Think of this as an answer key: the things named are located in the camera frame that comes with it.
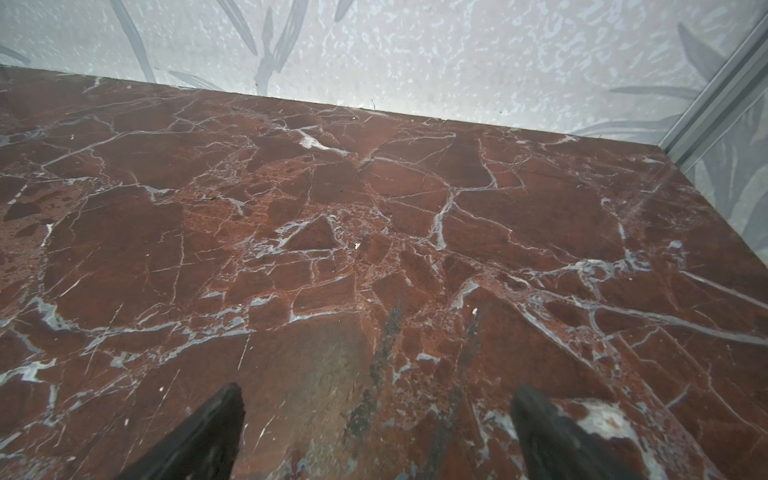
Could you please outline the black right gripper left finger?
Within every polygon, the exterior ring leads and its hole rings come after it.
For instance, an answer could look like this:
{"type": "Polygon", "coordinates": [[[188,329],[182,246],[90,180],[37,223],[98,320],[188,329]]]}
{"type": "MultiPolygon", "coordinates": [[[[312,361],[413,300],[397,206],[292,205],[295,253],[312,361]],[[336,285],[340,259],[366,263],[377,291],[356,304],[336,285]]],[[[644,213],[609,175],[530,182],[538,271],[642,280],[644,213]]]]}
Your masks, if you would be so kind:
{"type": "Polygon", "coordinates": [[[223,479],[239,453],[245,407],[239,385],[218,390],[119,479],[223,479]]]}

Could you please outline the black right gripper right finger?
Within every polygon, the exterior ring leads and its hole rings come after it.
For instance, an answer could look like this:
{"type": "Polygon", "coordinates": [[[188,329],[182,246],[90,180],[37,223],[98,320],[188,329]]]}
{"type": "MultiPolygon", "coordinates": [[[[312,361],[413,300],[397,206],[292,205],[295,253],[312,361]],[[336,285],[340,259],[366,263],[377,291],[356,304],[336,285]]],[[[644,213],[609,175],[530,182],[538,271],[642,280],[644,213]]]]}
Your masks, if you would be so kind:
{"type": "Polygon", "coordinates": [[[519,386],[510,413],[530,479],[638,479],[548,397],[519,386]]]}

